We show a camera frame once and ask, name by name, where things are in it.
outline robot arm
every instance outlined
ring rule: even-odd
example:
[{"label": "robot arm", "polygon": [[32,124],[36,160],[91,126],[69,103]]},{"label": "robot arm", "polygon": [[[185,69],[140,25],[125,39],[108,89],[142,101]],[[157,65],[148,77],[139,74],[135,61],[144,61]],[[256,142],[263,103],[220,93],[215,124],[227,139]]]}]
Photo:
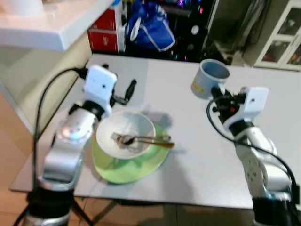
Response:
[{"label": "robot arm", "polygon": [[253,125],[254,118],[264,109],[268,90],[260,87],[243,88],[232,96],[228,91],[223,94],[219,88],[213,88],[212,95],[216,103],[213,111],[220,113],[223,127],[232,133],[236,154],[244,167],[253,198],[255,225],[295,225],[296,203],[292,197],[290,175],[287,168],[273,156],[277,151],[272,141]]},{"label": "robot arm", "polygon": [[74,105],[67,119],[55,132],[50,150],[44,159],[38,188],[29,193],[24,226],[64,226],[68,224],[73,192],[84,163],[85,150],[103,114],[108,117],[117,103],[126,105],[136,81],[125,98],[114,95],[117,76],[94,65],[85,77],[84,103]]}]

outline tripod leg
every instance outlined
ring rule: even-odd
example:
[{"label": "tripod leg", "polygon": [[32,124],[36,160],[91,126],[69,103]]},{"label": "tripod leg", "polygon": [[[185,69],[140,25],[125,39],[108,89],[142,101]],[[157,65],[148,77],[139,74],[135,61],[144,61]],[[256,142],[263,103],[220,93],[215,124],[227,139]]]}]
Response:
[{"label": "tripod leg", "polygon": [[111,201],[109,205],[107,205],[104,210],[102,210],[99,214],[97,214],[93,218],[93,222],[96,224],[98,221],[100,221],[105,215],[107,215],[115,206],[117,203],[115,201]]},{"label": "tripod leg", "polygon": [[73,199],[73,204],[72,204],[72,210],[74,211],[74,213],[84,219],[88,225],[92,226],[93,222],[89,219],[89,217],[85,214],[85,212],[82,210],[82,208],[78,205],[78,203]]},{"label": "tripod leg", "polygon": [[26,208],[23,210],[23,212],[18,216],[17,220],[15,221],[13,226],[18,226],[21,220],[25,217],[26,212],[29,209],[29,205],[26,206]]}]

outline wooden floor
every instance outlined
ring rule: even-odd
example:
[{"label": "wooden floor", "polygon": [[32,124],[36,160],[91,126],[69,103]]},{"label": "wooden floor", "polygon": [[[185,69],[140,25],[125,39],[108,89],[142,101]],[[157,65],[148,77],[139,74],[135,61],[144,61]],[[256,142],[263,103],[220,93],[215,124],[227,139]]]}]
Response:
[{"label": "wooden floor", "polygon": [[[9,191],[9,186],[31,152],[32,137],[0,93],[0,225],[10,226],[26,206],[26,194]],[[76,198],[94,218],[110,200]],[[129,207],[117,205],[97,226],[250,226],[253,214],[184,205]],[[71,214],[70,226],[86,226]]]}]

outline white wall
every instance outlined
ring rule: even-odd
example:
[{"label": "white wall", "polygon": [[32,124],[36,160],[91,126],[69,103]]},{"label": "white wall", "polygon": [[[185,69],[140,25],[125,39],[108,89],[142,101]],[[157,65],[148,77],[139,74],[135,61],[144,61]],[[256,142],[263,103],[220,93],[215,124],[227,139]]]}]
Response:
[{"label": "white wall", "polygon": [[[90,56],[87,33],[66,52],[0,47],[0,92],[32,132],[37,104],[48,81],[65,68],[84,65]],[[49,121],[74,80],[75,75],[68,73],[53,84],[45,99],[42,126]]]}]

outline white table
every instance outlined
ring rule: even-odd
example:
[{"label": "white table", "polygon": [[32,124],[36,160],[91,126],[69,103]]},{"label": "white table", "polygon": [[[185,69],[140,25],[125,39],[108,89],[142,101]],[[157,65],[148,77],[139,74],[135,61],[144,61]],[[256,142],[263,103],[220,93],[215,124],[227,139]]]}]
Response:
[{"label": "white table", "polygon": [[[103,63],[108,63],[119,76],[118,95],[124,95],[133,78],[138,82],[129,105],[115,105],[114,111],[127,109],[147,114],[167,130],[176,146],[153,174],[126,185],[103,182],[95,173],[89,151],[75,195],[252,208],[234,145],[215,132],[206,117],[207,101],[197,98],[190,90],[198,64],[107,55],[93,55],[89,62],[90,65]],[[274,141],[279,155],[292,168],[297,182],[301,182],[300,74],[242,67],[229,67],[229,70],[227,88],[233,92],[245,85],[269,87],[265,110],[255,124]],[[75,83],[40,138],[40,167],[58,122],[81,99],[82,86],[83,81]],[[31,165],[30,157],[12,184],[12,190],[31,190]]]}]

